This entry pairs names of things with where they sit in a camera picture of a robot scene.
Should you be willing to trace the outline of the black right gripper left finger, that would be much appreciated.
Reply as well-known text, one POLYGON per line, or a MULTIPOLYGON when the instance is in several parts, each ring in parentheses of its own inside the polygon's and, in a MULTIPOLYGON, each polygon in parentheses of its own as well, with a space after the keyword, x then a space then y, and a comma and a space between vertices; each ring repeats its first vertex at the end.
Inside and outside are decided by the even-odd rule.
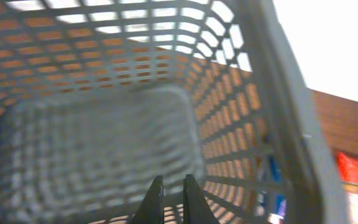
POLYGON ((129 224, 163 224, 163 177, 156 176, 129 224))

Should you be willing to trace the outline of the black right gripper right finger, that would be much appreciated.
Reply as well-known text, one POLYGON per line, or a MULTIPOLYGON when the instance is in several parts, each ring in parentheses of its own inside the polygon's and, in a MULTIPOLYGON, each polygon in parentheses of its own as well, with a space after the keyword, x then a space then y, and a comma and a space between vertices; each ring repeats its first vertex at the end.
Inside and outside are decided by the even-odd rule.
POLYGON ((183 179, 183 223, 219 224, 192 174, 183 179))

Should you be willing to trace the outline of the blue white carton box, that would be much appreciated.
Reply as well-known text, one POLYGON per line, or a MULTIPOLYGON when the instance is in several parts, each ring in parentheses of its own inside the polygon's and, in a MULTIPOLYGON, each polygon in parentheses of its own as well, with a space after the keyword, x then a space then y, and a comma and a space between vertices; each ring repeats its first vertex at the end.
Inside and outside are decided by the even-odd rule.
POLYGON ((269 223, 283 224, 287 199, 283 194, 281 170, 273 156, 258 163, 257 180, 263 182, 263 189, 257 193, 255 214, 264 217, 269 223))

